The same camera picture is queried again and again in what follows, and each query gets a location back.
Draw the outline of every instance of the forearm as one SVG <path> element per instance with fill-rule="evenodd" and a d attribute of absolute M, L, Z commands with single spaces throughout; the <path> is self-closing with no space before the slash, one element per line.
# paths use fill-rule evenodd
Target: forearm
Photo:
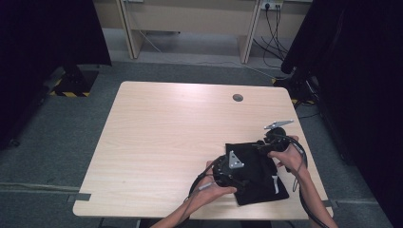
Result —
<path fill-rule="evenodd" d="M 301 194 L 312 214 L 314 214 L 328 227 L 337 227 L 335 221 L 326 210 L 326 207 L 324 206 L 322 199 L 320 198 L 319 193 L 312 182 L 311 175 L 305 167 L 299 170 L 297 180 L 300 185 Z M 313 227 L 320 227 L 313 221 L 311 221 L 311 224 Z"/>
<path fill-rule="evenodd" d="M 168 228 L 175 227 L 186 218 L 188 218 L 193 212 L 197 211 L 201 205 L 198 203 L 195 196 L 189 198 L 181 206 L 179 206 L 174 212 L 172 212 L 166 218 L 161 219 L 159 222 L 154 224 L 152 228 Z"/>

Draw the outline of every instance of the person's right hand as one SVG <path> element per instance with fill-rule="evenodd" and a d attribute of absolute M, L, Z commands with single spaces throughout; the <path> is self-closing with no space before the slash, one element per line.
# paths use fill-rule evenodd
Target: person's right hand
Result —
<path fill-rule="evenodd" d="M 298 141 L 298 136 L 289 136 L 289 137 Z M 285 165 L 287 168 L 291 170 L 291 173 L 294 174 L 295 176 L 297 175 L 297 171 L 299 170 L 300 167 L 305 167 L 305 164 L 303 164 L 302 157 L 300 156 L 299 152 L 293 146 L 292 143 L 290 143 L 287 149 L 284 150 L 283 152 L 271 151 L 267 154 L 267 157 L 278 159 L 279 163 L 277 164 L 277 167 L 282 167 L 283 165 Z"/>

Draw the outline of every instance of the person's left hand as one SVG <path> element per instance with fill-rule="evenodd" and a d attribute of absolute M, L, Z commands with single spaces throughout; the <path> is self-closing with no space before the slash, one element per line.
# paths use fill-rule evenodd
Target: person's left hand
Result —
<path fill-rule="evenodd" d="M 208 161 L 206 167 L 211 164 L 212 161 Z M 192 195 L 193 201 L 195 201 L 199 207 L 202 207 L 226 194 L 232 194 L 237 192 L 237 188 L 235 187 L 219 187 L 213 178 L 213 169 L 209 169 L 206 173 L 207 175 L 201 179 L 198 185 L 195 188 L 195 194 Z M 204 186 L 205 184 L 212 182 L 212 184 L 201 191 L 199 188 Z"/>

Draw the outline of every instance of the wooden table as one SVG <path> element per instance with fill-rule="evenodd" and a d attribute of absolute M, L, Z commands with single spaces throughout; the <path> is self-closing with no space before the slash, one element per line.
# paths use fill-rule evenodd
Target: wooden table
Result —
<path fill-rule="evenodd" d="M 243 97 L 233 100 L 234 94 Z M 327 199 L 287 91 L 278 87 L 122 83 L 76 200 L 81 217 L 163 218 L 186 198 L 206 161 L 224 154 L 225 143 L 254 142 L 274 121 L 298 135 L 309 170 Z M 224 196 L 192 219 L 307 219 L 294 176 L 279 169 L 290 198 L 237 206 Z"/>

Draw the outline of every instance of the silver tool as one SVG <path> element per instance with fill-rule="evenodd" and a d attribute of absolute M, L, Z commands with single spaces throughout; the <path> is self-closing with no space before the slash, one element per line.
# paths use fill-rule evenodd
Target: silver tool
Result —
<path fill-rule="evenodd" d="M 264 129 L 265 129 L 265 130 L 271 130 L 271 129 L 274 129 L 274 128 L 276 128 L 276 127 L 283 126 L 283 125 L 286 125 L 286 124 L 290 124 L 290 123 L 293 123 L 293 122 L 294 122 L 294 120 L 283 121 L 283 122 L 273 122 L 273 123 L 270 124 L 270 125 L 266 125 L 266 126 L 264 127 Z"/>

